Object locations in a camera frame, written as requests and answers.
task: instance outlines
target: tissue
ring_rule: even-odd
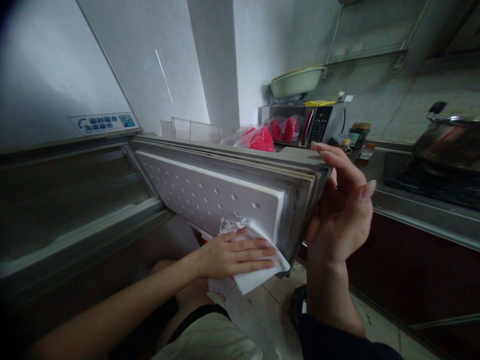
[[[278,250],[272,239],[266,236],[266,234],[262,231],[261,227],[256,223],[255,220],[250,220],[247,218],[241,218],[238,220],[227,220],[222,218],[219,234],[230,233],[243,228],[247,228],[247,230],[243,234],[237,236],[232,241],[235,242],[247,239],[263,238],[266,239],[271,244],[271,246],[273,246],[277,250],[275,255],[264,258],[273,260],[275,262],[274,267],[233,276],[233,279],[235,280],[241,294],[245,295],[263,284],[275,274],[290,270],[290,264],[282,255],[282,253]]]

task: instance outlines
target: pot handle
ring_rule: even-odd
[[[446,106],[447,106],[447,103],[445,101],[438,101],[434,103],[431,106],[430,110],[428,110],[428,115],[426,116],[426,118],[428,120],[432,120],[434,116],[437,114],[440,114],[445,109]]]

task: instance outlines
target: stainless steel pot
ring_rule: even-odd
[[[436,102],[430,125],[413,145],[416,158],[447,167],[480,173],[480,117],[440,116],[446,102]]]

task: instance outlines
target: sleeve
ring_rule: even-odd
[[[303,314],[300,318],[300,342],[305,360],[403,360],[398,352],[386,344],[371,342],[326,325],[307,314]]]

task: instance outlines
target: microwave control panel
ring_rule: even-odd
[[[331,114],[331,106],[319,106],[317,108],[315,118],[311,124],[310,136],[308,137],[309,143],[320,143],[322,140],[324,140],[325,130],[327,129]]]

